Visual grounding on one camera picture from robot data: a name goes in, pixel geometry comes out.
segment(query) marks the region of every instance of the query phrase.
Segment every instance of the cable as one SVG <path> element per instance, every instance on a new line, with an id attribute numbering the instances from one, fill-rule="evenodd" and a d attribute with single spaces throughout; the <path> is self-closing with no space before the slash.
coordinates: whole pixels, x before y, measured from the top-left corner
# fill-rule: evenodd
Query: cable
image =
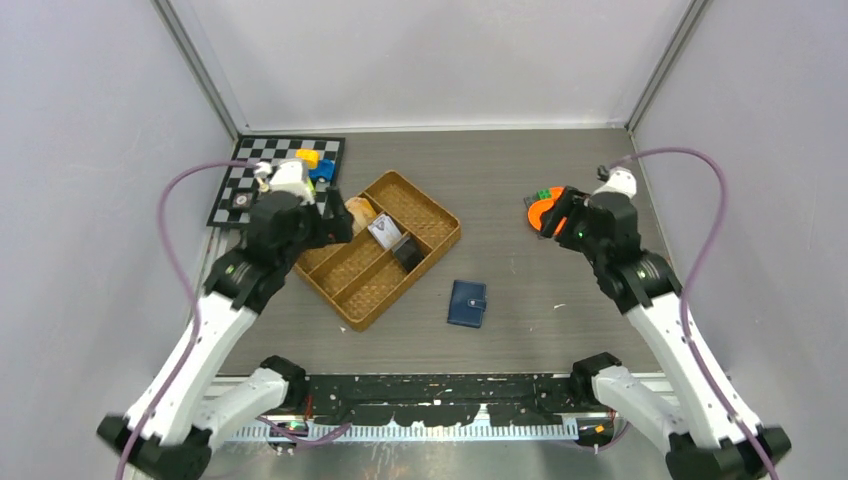
<path id="1" fill-rule="evenodd" d="M 183 181 L 186 177 L 203 170 L 218 167 L 255 168 L 253 165 L 250 165 L 247 162 L 236 161 L 206 163 L 203 165 L 198 165 L 196 167 L 189 168 L 188 170 L 180 173 L 179 175 L 171 179 L 170 182 L 168 182 L 168 184 L 165 186 L 165 189 L 162 190 L 162 195 L 159 197 L 159 203 L 156 206 L 156 227 L 159 231 L 159 240 L 162 242 L 162 248 L 165 250 L 165 256 L 168 257 L 168 263 L 171 264 L 171 269 L 176 274 L 177 280 L 179 280 L 180 282 L 180 287 L 182 287 L 183 293 L 186 295 L 186 298 L 188 298 L 189 304 L 191 305 L 191 334 L 189 336 L 189 341 L 186 344 L 185 350 L 183 350 L 182 355 L 180 355 L 179 360 L 177 360 L 176 365 L 174 365 L 174 369 L 171 371 L 171 373 L 168 374 L 168 377 L 165 378 L 165 381 L 162 383 L 162 386 L 159 387 L 159 390 L 156 391 L 156 394 L 153 395 L 153 399 L 150 400 L 150 404 L 144 410 L 135 428 L 130 433 L 129 438 L 127 439 L 127 443 L 124 445 L 123 451 L 121 451 L 121 458 L 120 460 L 118 460 L 118 468 L 115 471 L 115 480 L 123 480 L 124 470 L 126 469 L 127 463 L 129 461 L 130 452 L 132 451 L 133 446 L 135 446 L 139 435 L 141 435 L 141 432 L 144 429 L 144 426 L 147 424 L 147 421 L 155 412 L 156 407 L 159 405 L 159 402 L 162 401 L 162 397 L 165 396 L 165 393 L 168 391 L 168 388 L 171 386 L 171 384 L 174 383 L 174 380 L 177 378 L 177 375 L 179 375 L 180 370 L 182 370 L 183 366 L 188 361 L 188 357 L 191 355 L 191 351 L 194 349 L 194 345 L 197 343 L 197 337 L 200 335 L 201 319 L 200 309 L 197 305 L 197 297 L 195 296 L 194 288 L 191 286 L 191 280 L 189 280 L 188 274 L 180 266 L 180 262 L 177 259 L 177 253 L 174 250 L 174 245 L 171 243 L 171 238 L 168 235 L 168 229 L 165 225 L 165 204 L 167 203 L 168 196 L 171 194 L 171 191 L 174 189 L 174 187 L 176 187 L 177 184 Z M 343 427 L 344 425 L 330 432 L 324 438 L 332 436 L 333 434 L 341 430 Z"/>
<path id="2" fill-rule="evenodd" d="M 777 471 L 775 469 L 774 463 L 769 458 L 768 454 L 763 448 L 763 445 L 748 428 L 747 425 L 742 421 L 742 418 L 739 416 L 739 412 L 733 408 L 733 405 L 730 403 L 730 400 L 721 391 L 721 388 L 716 383 L 715 378 L 710 373 L 709 368 L 707 367 L 706 362 L 704 361 L 704 357 L 701 355 L 701 351 L 698 349 L 698 345 L 692 339 L 692 329 L 689 326 L 689 293 L 692 290 L 692 284 L 695 282 L 695 279 L 698 278 L 698 274 L 701 272 L 701 267 L 704 265 L 704 261 L 707 258 L 707 255 L 712 250 L 713 244 L 715 243 L 715 239 L 718 236 L 718 232 L 721 230 L 722 225 L 724 224 L 724 217 L 727 214 L 727 180 L 725 179 L 724 172 L 721 167 L 716 163 L 715 160 L 710 158 L 705 153 L 699 152 L 693 148 L 686 147 L 664 147 L 664 148 L 654 148 L 650 150 L 643 150 L 638 153 L 634 153 L 632 155 L 627 155 L 609 166 L 609 169 L 612 170 L 615 167 L 620 167 L 625 163 L 632 162 L 634 160 L 638 160 L 640 158 L 650 157 L 652 155 L 659 155 L 663 153 L 683 153 L 686 155 L 692 155 L 697 157 L 707 165 L 712 168 L 713 172 L 715 172 L 716 178 L 718 179 L 719 186 L 719 203 L 718 203 L 718 211 L 716 211 L 715 220 L 713 221 L 713 226 L 710 228 L 710 233 L 707 235 L 707 240 L 704 242 L 704 246 L 701 247 L 701 251 L 698 252 L 698 256 L 695 259 L 695 263 L 692 266 L 692 270 L 689 272 L 689 276 L 686 278 L 683 287 L 683 293 L 680 296 L 680 322 L 683 325 L 683 334 L 686 337 L 686 343 L 689 345 L 689 350 L 692 352 L 692 357 L 695 359 L 695 363 L 698 364 L 698 368 L 701 370 L 701 373 L 704 375 L 704 379 L 706 379 L 707 383 L 712 389 L 718 401 L 722 404 L 724 409 L 727 411 L 727 414 L 733 419 L 736 423 L 736 426 L 739 427 L 739 430 L 745 435 L 745 438 L 751 443 L 751 446 L 754 448 L 754 451 L 757 452 L 757 456 L 760 457 L 760 460 L 763 462 L 763 466 L 768 472 L 769 476 L 772 480 L 779 480 L 777 476 Z"/>
<path id="3" fill-rule="evenodd" d="M 610 443 L 603 445 L 603 446 L 600 446 L 600 447 L 597 446 L 597 445 L 595 445 L 594 447 L 587 447 L 585 445 L 579 445 L 579 444 L 573 443 L 573 442 L 563 443 L 562 445 L 564 447 L 572 448 L 572 449 L 580 451 L 580 452 L 593 453 L 593 454 L 597 455 L 599 453 L 603 453 L 603 452 L 609 450 L 610 448 L 616 446 L 618 444 L 618 442 L 620 442 L 621 439 L 624 438 L 624 434 L 626 434 L 629 431 L 630 431 L 630 422 L 627 422 L 627 423 L 624 424 L 624 427 L 621 428 L 621 433 L 619 433 L 618 435 L 613 437 L 613 439 L 610 440 Z"/>
<path id="4" fill-rule="evenodd" d="M 305 448 L 320 447 L 322 445 L 327 445 L 328 443 L 332 443 L 334 440 L 336 440 L 337 438 L 339 438 L 342 435 L 344 435 L 345 433 L 347 433 L 347 431 L 350 430 L 350 427 L 351 427 L 350 423 L 345 423 L 345 424 L 342 424 L 341 426 L 339 426 L 338 428 L 334 429 L 332 432 L 330 432 L 330 433 L 324 435 L 323 437 L 319 438 L 318 440 L 306 440 L 304 438 L 300 438 L 298 436 L 292 435 L 291 433 L 286 431 L 285 428 L 278 426 L 276 423 L 272 422 L 271 420 L 268 420 L 265 417 L 256 417 L 256 419 L 259 420 L 260 422 L 264 423 L 265 425 L 268 425 L 269 427 L 271 427 L 271 430 L 273 430 L 274 433 L 281 435 L 281 436 L 285 437 L 287 440 L 290 440 L 291 442 L 297 444 L 298 446 L 303 446 Z"/>

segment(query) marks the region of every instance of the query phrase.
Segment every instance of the yellow block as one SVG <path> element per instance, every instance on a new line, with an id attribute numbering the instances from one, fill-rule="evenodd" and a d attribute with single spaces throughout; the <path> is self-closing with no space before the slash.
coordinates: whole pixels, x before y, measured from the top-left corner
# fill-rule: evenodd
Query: yellow block
<path id="1" fill-rule="evenodd" d="M 294 156 L 306 162 L 310 170 L 318 167 L 318 161 L 321 160 L 321 154 L 315 150 L 301 148 L 295 152 Z"/>

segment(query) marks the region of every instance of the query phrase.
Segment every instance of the small toy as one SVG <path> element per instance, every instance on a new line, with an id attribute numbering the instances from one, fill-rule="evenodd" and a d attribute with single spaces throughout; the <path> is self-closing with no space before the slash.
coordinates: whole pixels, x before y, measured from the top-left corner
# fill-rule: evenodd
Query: small toy
<path id="1" fill-rule="evenodd" d="M 453 281 L 451 302 L 448 307 L 448 323 L 463 327 L 480 328 L 483 326 L 483 313 L 486 311 L 486 284 Z"/>
<path id="2" fill-rule="evenodd" d="M 542 231 L 542 223 L 544 216 L 548 210 L 553 208 L 554 203 L 560 195 L 562 195 L 562 187 L 551 187 L 545 190 L 539 190 L 534 195 L 524 198 L 524 206 L 527 207 L 527 220 L 537 232 Z M 566 219 L 563 218 L 557 227 L 556 233 L 562 230 Z"/>
<path id="3" fill-rule="evenodd" d="M 333 174 L 336 172 L 336 162 L 329 159 L 322 159 L 321 154 L 315 150 L 301 148 L 294 153 L 295 158 L 299 158 L 309 167 L 309 179 L 313 182 L 329 182 L 333 179 Z"/>
<path id="4" fill-rule="evenodd" d="M 321 154 L 315 150 L 301 148 L 294 152 L 294 157 L 303 160 L 310 170 L 318 166 L 318 161 L 321 159 Z"/>
<path id="5" fill-rule="evenodd" d="M 329 182 L 333 179 L 333 174 L 336 172 L 336 163 L 323 159 L 318 162 L 318 166 L 309 171 L 309 178 L 313 182 Z"/>

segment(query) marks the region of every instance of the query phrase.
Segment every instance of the orange object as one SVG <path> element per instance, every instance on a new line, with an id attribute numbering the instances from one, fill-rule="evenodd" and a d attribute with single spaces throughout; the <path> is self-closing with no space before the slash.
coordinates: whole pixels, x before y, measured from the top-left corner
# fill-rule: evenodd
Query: orange object
<path id="1" fill-rule="evenodd" d="M 545 198 L 537 201 L 533 205 L 530 205 L 530 209 L 527 210 L 527 220 L 530 221 L 530 225 L 536 229 L 537 232 L 542 231 L 542 214 L 553 208 L 554 203 L 556 203 L 557 199 L 560 195 L 562 195 L 563 188 L 562 187 L 551 187 L 548 189 L 551 192 L 550 198 Z M 558 234 L 562 227 L 565 226 L 565 218 L 559 222 L 559 226 L 555 234 Z"/>
<path id="2" fill-rule="evenodd" d="M 318 161 L 321 160 L 320 153 L 315 150 L 309 150 L 308 148 L 298 149 L 298 151 L 294 152 L 294 156 L 306 162 L 310 170 L 318 168 Z"/>

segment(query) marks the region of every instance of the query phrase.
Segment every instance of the white wall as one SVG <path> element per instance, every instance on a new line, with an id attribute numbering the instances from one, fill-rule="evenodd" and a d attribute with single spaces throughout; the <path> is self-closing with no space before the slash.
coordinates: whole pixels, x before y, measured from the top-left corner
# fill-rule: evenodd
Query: white wall
<path id="1" fill-rule="evenodd" d="M 95 429 L 141 393 L 187 313 L 159 191 L 230 139 L 147 0 L 4 1 L 0 65 L 0 477 L 111 478 Z M 170 208 L 190 271 L 220 176 Z"/>
<path id="2" fill-rule="evenodd" d="M 713 2 L 636 134 L 640 148 L 700 148 L 727 170 L 729 218 L 693 311 L 746 400 L 789 433 L 784 480 L 848 470 L 846 45 L 844 2 Z M 646 168 L 688 271 L 715 181 L 686 158 Z"/>
<path id="3" fill-rule="evenodd" d="M 174 3 L 240 128 L 292 130 L 621 125 L 689 0 Z"/>

